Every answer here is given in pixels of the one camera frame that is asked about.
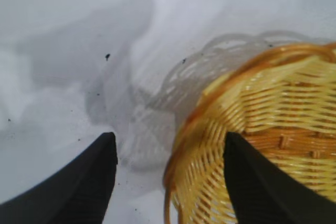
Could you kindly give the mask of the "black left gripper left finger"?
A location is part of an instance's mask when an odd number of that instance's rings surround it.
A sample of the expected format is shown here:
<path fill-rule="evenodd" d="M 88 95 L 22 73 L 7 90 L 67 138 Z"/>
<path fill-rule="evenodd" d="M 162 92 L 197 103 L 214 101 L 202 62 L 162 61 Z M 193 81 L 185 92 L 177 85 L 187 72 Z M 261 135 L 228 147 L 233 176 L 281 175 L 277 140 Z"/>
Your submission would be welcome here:
<path fill-rule="evenodd" d="M 116 136 L 101 134 L 58 172 L 1 204 L 1 223 L 102 223 L 115 185 Z"/>

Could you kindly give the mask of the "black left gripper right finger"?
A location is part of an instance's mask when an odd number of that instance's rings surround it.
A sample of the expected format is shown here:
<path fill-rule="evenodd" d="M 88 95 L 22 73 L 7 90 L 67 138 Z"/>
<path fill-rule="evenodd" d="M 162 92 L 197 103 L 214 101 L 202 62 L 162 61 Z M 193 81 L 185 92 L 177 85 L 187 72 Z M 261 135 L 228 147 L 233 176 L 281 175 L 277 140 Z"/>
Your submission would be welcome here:
<path fill-rule="evenodd" d="M 294 180 L 228 132 L 224 180 L 238 223 L 335 223 L 335 203 Z"/>

